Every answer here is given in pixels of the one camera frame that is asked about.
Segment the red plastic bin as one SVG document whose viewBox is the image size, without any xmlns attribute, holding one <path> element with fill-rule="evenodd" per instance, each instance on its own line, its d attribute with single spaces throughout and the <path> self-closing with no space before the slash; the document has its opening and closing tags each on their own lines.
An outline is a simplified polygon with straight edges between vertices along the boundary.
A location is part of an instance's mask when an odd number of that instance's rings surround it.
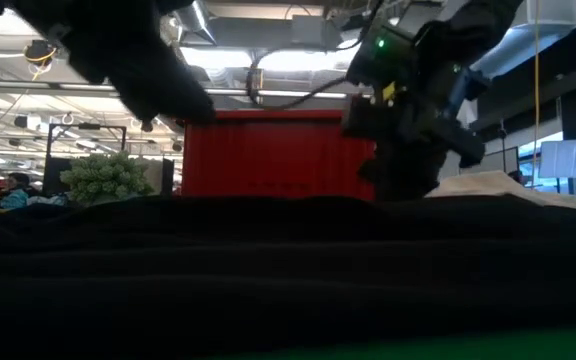
<svg viewBox="0 0 576 360">
<path fill-rule="evenodd" d="M 374 197 L 358 175 L 374 145 L 344 137 L 340 110 L 219 110 L 185 125 L 184 196 Z"/>
</svg>

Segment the artificial green potted plant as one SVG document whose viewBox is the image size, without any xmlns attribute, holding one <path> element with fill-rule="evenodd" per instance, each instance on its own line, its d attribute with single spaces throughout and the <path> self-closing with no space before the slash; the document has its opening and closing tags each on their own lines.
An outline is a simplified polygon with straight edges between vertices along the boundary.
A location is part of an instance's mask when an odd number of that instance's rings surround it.
<svg viewBox="0 0 576 360">
<path fill-rule="evenodd" d="M 83 205 L 123 201 L 146 196 L 154 189 L 147 182 L 146 166 L 126 152 L 93 154 L 72 159 L 71 168 L 60 173 L 69 197 Z"/>
</svg>

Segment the silver ventilation duct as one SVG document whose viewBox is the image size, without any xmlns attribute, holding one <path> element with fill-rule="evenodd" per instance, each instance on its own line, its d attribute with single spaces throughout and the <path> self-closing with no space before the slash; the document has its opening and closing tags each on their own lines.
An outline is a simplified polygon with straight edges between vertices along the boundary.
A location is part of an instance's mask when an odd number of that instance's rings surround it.
<svg viewBox="0 0 576 360">
<path fill-rule="evenodd" d="M 217 44 L 209 26 L 209 10 L 202 0 L 192 0 L 188 6 L 174 10 L 171 17 L 178 28 L 179 41 L 194 35 L 210 45 Z"/>
</svg>

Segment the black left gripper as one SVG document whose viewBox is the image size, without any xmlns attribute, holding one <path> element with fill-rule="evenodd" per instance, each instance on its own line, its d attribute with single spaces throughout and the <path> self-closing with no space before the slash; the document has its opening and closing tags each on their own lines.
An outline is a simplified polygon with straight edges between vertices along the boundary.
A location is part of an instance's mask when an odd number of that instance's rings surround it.
<svg viewBox="0 0 576 360">
<path fill-rule="evenodd" d="M 156 0 L 72 0 L 62 43 L 70 66 L 91 84 L 109 81 L 138 118 L 215 120 L 214 102 L 160 37 Z"/>
</svg>

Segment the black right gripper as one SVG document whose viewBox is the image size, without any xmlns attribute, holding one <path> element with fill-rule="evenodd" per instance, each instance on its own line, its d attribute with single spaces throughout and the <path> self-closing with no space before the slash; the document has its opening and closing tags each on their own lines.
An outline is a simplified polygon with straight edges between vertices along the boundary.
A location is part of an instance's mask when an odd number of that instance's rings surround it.
<svg viewBox="0 0 576 360">
<path fill-rule="evenodd" d="M 485 154 L 483 142 L 448 110 L 430 103 L 403 100 L 377 102 L 374 98 L 348 98 L 342 115 L 342 134 L 393 144 L 424 143 L 446 147 L 460 156 L 459 166 L 478 165 Z M 358 175 L 374 187 L 376 200 L 421 199 L 439 185 L 445 149 L 432 147 L 378 147 Z"/>
</svg>

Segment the black metal frame stand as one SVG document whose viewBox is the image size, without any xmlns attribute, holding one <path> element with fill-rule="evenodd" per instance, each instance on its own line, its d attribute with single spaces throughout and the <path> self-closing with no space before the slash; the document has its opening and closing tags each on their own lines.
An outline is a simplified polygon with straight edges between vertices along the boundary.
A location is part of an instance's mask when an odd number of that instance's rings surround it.
<svg viewBox="0 0 576 360">
<path fill-rule="evenodd" d="M 62 156 L 54 156 L 52 152 L 53 143 L 66 131 L 71 128 L 80 130 L 93 130 L 99 131 L 106 130 L 120 130 L 121 131 L 121 150 L 126 148 L 127 127 L 118 125 L 101 125 L 93 123 L 79 123 L 79 124 L 50 124 L 48 129 L 48 138 L 46 144 L 46 156 L 44 166 L 44 178 L 42 190 L 47 195 L 59 194 L 66 192 L 66 186 L 61 183 L 60 172 L 71 168 L 66 164 L 67 159 Z"/>
</svg>

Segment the cream garment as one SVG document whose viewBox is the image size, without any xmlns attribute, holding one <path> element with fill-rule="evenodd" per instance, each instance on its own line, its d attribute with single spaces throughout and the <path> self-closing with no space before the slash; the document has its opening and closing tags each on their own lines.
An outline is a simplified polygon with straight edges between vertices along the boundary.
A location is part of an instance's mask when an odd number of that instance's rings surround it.
<svg viewBox="0 0 576 360">
<path fill-rule="evenodd" d="M 547 193 L 522 186 L 502 171 L 465 174 L 448 177 L 430 191 L 426 198 L 454 196 L 512 195 L 539 206 L 556 206 L 576 209 L 576 195 Z"/>
</svg>

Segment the long ceiling light tube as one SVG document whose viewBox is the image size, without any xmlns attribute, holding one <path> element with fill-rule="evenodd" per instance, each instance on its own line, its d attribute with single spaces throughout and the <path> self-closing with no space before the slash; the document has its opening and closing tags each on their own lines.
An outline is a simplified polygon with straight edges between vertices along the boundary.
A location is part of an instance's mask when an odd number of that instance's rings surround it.
<svg viewBox="0 0 576 360">
<path fill-rule="evenodd" d="M 243 89 L 205 89 L 209 95 L 213 96 L 246 96 Z M 0 93 L 22 94 L 28 91 L 29 94 L 50 95 L 50 96 L 78 96 L 78 97 L 119 97 L 119 93 L 111 85 L 89 85 L 82 83 L 56 83 L 37 81 L 5 81 L 0 80 Z M 304 91 L 287 90 L 259 90 L 258 95 L 262 97 L 282 97 L 298 98 L 305 96 Z M 314 95 L 316 99 L 342 100 L 349 93 L 322 92 Z"/>
</svg>

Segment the black garment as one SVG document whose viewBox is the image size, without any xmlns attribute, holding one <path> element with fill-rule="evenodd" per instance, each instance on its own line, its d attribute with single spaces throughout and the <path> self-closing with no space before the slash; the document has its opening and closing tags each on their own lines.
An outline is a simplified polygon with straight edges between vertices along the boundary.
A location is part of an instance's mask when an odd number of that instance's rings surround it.
<svg viewBox="0 0 576 360">
<path fill-rule="evenodd" d="M 0 213 L 0 359 L 194 360 L 576 328 L 576 209 L 158 198 Z"/>
</svg>

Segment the white screen panel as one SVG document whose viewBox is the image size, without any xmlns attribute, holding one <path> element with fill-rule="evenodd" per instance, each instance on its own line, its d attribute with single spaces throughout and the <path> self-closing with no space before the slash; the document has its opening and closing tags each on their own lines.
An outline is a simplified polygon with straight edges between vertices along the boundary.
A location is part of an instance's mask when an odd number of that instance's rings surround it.
<svg viewBox="0 0 576 360">
<path fill-rule="evenodd" d="M 540 178 L 576 178 L 576 140 L 541 144 Z"/>
</svg>

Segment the grey partition panel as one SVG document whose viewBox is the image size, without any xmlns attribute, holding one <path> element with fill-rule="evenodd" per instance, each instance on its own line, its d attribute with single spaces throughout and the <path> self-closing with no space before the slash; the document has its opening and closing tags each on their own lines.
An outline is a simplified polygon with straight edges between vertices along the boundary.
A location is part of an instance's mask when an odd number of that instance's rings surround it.
<svg viewBox="0 0 576 360">
<path fill-rule="evenodd" d="M 503 151 L 485 155 L 478 165 L 461 169 L 460 174 L 465 175 L 492 171 L 502 171 L 504 173 L 514 172 L 519 169 L 518 159 L 518 148 L 508 148 Z"/>
</svg>

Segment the person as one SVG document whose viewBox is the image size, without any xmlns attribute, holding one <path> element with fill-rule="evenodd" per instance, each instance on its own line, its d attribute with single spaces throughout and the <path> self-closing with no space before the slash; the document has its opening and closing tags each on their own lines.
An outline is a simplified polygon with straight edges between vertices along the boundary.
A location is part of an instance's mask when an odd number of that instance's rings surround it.
<svg viewBox="0 0 576 360">
<path fill-rule="evenodd" d="M 27 189 L 30 178 L 23 173 L 10 173 L 7 178 L 7 193 L 0 199 L 0 209 L 13 210 L 27 205 Z"/>
</svg>

